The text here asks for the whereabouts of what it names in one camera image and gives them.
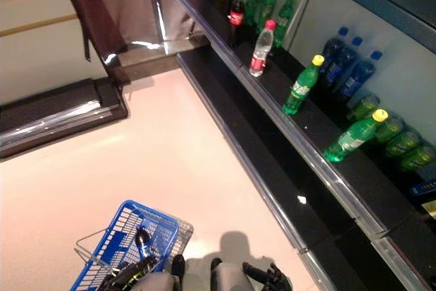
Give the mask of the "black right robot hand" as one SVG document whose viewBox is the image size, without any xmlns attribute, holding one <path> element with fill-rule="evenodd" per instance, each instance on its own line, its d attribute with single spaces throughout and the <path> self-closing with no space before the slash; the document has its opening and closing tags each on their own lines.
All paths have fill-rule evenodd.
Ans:
<svg viewBox="0 0 436 291">
<path fill-rule="evenodd" d="M 242 263 L 242 269 L 245 275 L 263 285 L 262 290 L 272 291 L 292 291 L 291 283 L 281 270 L 271 263 L 266 271 L 258 269 L 248 262 Z"/>
</svg>

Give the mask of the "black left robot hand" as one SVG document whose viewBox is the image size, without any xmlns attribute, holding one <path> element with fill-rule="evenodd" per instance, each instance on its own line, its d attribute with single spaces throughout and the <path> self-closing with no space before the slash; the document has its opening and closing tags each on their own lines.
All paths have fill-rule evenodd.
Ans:
<svg viewBox="0 0 436 291">
<path fill-rule="evenodd" d="M 131 290 L 141 278 L 152 273 L 158 264 L 159 261 L 152 256 L 135 263 L 124 262 L 104 277 L 97 290 Z"/>
</svg>

